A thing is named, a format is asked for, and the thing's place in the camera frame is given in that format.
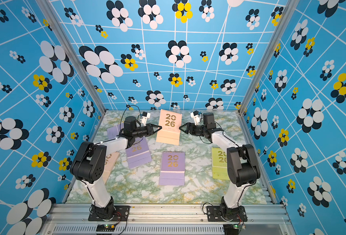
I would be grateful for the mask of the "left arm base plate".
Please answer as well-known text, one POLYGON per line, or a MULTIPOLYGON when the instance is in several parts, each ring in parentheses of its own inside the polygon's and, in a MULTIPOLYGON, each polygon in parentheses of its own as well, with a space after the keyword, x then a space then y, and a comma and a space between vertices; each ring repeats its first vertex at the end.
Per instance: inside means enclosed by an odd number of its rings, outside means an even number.
POLYGON ((127 221, 130 213, 130 206, 110 206, 99 208, 92 205, 90 207, 89 221, 127 221))

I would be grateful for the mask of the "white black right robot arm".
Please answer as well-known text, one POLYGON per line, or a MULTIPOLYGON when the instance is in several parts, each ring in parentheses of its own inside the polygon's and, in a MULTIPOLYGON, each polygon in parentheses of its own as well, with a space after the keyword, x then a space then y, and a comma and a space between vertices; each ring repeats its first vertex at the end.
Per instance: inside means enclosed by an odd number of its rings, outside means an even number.
POLYGON ((246 191, 257 183, 261 177, 256 151, 251 144, 236 143, 215 121, 213 113, 191 113, 193 122, 188 122, 179 129, 193 136, 204 137, 210 143, 225 151, 227 174, 230 185, 220 203, 220 220, 226 222, 245 222, 247 216, 242 200, 246 191))

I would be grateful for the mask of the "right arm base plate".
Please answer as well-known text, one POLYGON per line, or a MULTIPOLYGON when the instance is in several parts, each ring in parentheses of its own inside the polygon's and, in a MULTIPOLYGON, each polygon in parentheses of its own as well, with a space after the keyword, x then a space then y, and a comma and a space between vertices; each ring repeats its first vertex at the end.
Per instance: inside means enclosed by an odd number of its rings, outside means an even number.
POLYGON ((207 219, 209 222, 247 222, 248 218, 243 206, 238 208, 227 208, 220 206, 207 206, 206 207, 207 219))

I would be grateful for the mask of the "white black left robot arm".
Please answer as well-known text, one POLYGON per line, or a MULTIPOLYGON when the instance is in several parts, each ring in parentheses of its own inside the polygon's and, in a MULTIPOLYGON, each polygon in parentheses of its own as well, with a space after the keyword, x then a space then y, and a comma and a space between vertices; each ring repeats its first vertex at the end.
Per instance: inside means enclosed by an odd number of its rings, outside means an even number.
POLYGON ((113 139, 98 143, 84 141, 80 145, 70 173, 86 186, 92 199, 91 213, 94 218, 109 221, 120 215, 103 181, 105 159, 113 152, 131 148, 136 138, 148 137, 162 130, 162 126, 146 122, 148 115, 144 112, 141 121, 133 116, 126 117, 124 127, 113 139))

